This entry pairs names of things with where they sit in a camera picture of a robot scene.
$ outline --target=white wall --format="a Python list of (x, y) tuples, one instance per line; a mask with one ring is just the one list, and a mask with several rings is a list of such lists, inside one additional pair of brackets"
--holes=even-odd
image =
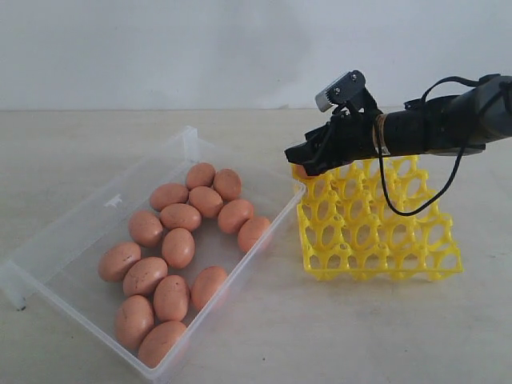
[(0, 0), (0, 109), (310, 107), (352, 69), (396, 106), (447, 75), (512, 74), (511, 14), (510, 0)]

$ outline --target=transparent plastic tray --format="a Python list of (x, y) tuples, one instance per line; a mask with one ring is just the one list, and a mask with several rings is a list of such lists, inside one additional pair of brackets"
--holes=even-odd
[[(187, 331), (151, 369), (114, 337), (114, 316), (124, 296), (121, 284), (98, 277), (98, 260), (114, 244), (130, 239), (130, 215), (150, 208), (148, 199), (157, 186), (184, 183), (188, 169), (197, 162), (235, 169), (243, 182), (242, 197), (252, 201), (257, 213), (271, 220), (271, 226), (247, 254), (239, 250), (236, 236), (223, 234), (215, 220), (205, 219), (194, 232), (196, 255), (178, 273), (191, 284), (203, 268), (220, 265), (229, 277), (199, 313), (190, 309), (184, 319)], [(291, 176), (260, 168), (244, 154), (201, 140), (195, 128), (187, 127), (16, 249), (0, 266), (0, 287), (18, 309), (26, 307), (30, 295), (40, 294), (121, 355), (147, 382), (167, 383), (217, 321), (222, 308), (233, 302), (256, 263), (264, 260), (263, 254), (280, 239), (279, 231), (296, 220), (296, 205), (305, 189)]]

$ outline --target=wire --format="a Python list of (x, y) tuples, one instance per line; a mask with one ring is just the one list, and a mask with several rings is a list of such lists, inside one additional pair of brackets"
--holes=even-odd
[[(468, 80), (468, 79), (465, 79), (465, 78), (456, 77), (456, 76), (451, 76), (451, 77), (439, 80), (438, 82), (436, 82), (431, 88), (429, 88), (423, 94), (423, 96), (421, 98), (421, 106), (422, 106), (423, 110), (425, 110), (426, 96), (428, 95), (429, 92), (432, 91), (433, 88), (435, 88), (439, 84), (442, 84), (444, 82), (459, 82), (459, 83), (461, 83), (461, 84), (463, 84), (465, 86), (478, 86), (478, 85), (481, 85), (484, 82), (487, 82), (489, 79), (491, 79), (491, 77), (493, 77), (493, 75), (485, 76), (483, 78), (480, 78), (480, 80), (478, 82), (475, 82), (475, 81), (472, 81), (472, 80)], [(478, 112), (477, 117), (479, 118), (482, 115), (484, 115), (484, 113), (487, 112), (487, 110), (490, 108), (490, 106), (492, 106), (492, 104), (494, 104), (500, 98), (500, 96), (502, 96), (503, 93), (506, 92), (506, 91), (508, 91), (506, 86), (501, 87), (500, 91), (497, 92), (492, 98), (490, 98), (489, 101), (483, 106), (483, 108), (480, 109), (480, 111)], [(380, 174), (381, 174), (382, 192), (384, 193), (384, 198), (386, 199), (388, 207), (393, 212), (395, 212), (396, 214), (398, 214), (400, 216), (414, 216), (416, 214), (419, 214), (425, 208), (427, 208), (432, 203), (434, 203), (436, 200), (438, 200), (448, 190), (448, 188), (450, 188), (451, 183), (455, 179), (455, 175), (457, 174), (458, 167), (459, 167), (459, 165), (461, 163), (461, 160), (462, 160), (462, 156), (464, 155), (464, 151), (466, 150), (466, 147), (467, 147), (467, 145), (468, 145), (468, 143), (470, 141), (471, 135), (473, 134), (475, 129), (476, 129), (476, 126), (474, 126), (474, 128), (468, 132), (468, 135), (466, 136), (466, 138), (465, 138), (465, 140), (464, 140), (464, 142), (463, 142), (459, 152), (457, 153), (457, 157), (455, 159), (454, 167), (453, 167), (453, 169), (452, 169), (452, 171), (450, 173), (450, 177), (448, 178), (448, 181), (446, 182), (444, 187), (441, 188), (441, 190), (439, 192), (437, 192), (435, 196), (433, 196), (431, 199), (429, 199), (427, 202), (425, 202), (419, 208), (417, 208), (415, 210), (412, 210), (410, 212), (401, 212), (400, 210), (396, 209), (393, 206), (393, 203), (390, 200), (390, 196), (388, 195), (388, 191), (387, 191), (387, 187), (386, 187), (386, 178), (384, 176), (384, 160), (383, 160), (383, 156), (382, 156), (381, 130), (376, 130), (377, 131), (377, 135), (376, 135), (377, 136), (377, 146), (378, 146), (378, 164), (379, 164)]]

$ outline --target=yellow egg tray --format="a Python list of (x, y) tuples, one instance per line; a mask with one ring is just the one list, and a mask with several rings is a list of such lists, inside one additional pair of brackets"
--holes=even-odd
[[(400, 211), (420, 207), (435, 191), (418, 156), (386, 159), (386, 188)], [(393, 212), (382, 192), (378, 160), (353, 162), (315, 178), (292, 175), (306, 185), (297, 206), (303, 264), (317, 280), (340, 274), (368, 280), (387, 274), (394, 281), (424, 275), (430, 281), (463, 272), (452, 239), (452, 217), (438, 200), (415, 216)]]

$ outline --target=table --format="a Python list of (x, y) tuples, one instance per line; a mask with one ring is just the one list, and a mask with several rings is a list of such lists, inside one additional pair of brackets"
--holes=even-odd
[[(195, 126), (202, 138), (289, 172), (283, 150), (327, 120), (316, 110), (1, 112), (0, 240), (8, 252)], [(465, 158), (441, 207), (463, 274), (441, 282), (316, 282), (295, 227), (253, 276), (175, 383), (504, 383), (512, 377), (510, 141)], [(424, 156), (440, 188), (454, 158)], [(140, 382), (44, 302), (0, 296), (0, 383)]]

